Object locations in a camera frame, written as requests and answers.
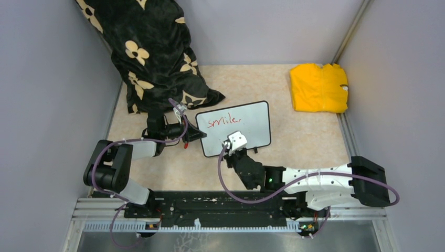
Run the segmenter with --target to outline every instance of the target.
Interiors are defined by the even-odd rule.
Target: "black blanket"
[[[225,98],[201,76],[184,12],[175,1],[76,2],[113,49],[111,60],[127,85],[129,113],[169,110],[170,97],[190,109]]]

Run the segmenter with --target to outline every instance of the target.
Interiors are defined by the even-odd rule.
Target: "yellow towel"
[[[347,109],[348,83],[345,71],[337,64],[320,67],[302,64],[289,72],[292,106],[296,111],[344,113]]]

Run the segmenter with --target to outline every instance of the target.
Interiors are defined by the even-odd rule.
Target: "whiteboard black frame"
[[[236,105],[236,106],[231,106],[231,107],[225,107],[225,108],[220,108],[220,109],[214,109],[214,110],[199,112],[199,113],[197,113],[195,115],[196,126],[199,129],[199,125],[198,125],[198,115],[199,114],[214,112],[214,111],[218,111],[218,110],[232,109],[232,108],[236,108],[236,107],[243,107],[243,106],[252,105],[252,104],[261,103],[261,102],[265,102],[267,104],[267,119],[268,119],[268,124],[269,124],[269,143],[266,144],[266,145],[262,145],[262,146],[255,146],[255,147],[249,148],[248,150],[269,146],[272,143],[272,132],[270,131],[270,109],[269,109],[269,103],[266,100],[256,101],[256,102],[251,102],[251,103],[244,103],[244,104],[240,104],[240,105]],[[218,155],[207,156],[206,153],[204,152],[203,140],[199,139],[199,141],[201,142],[201,149],[203,150],[203,155],[206,158],[212,158],[213,156],[218,156]]]

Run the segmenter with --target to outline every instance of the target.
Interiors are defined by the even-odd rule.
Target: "whiteboard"
[[[247,149],[267,146],[271,142],[269,104],[259,101],[196,114],[199,130],[207,134],[201,139],[206,157],[217,156],[222,142],[235,131],[247,139]]]

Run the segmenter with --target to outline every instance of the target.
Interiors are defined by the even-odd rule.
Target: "white wall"
[[[201,65],[331,62],[361,0],[177,0]]]
[[[361,155],[386,168],[400,251],[445,246],[445,1],[375,1],[341,60]]]
[[[0,251],[60,251],[120,77],[75,1],[0,2]]]

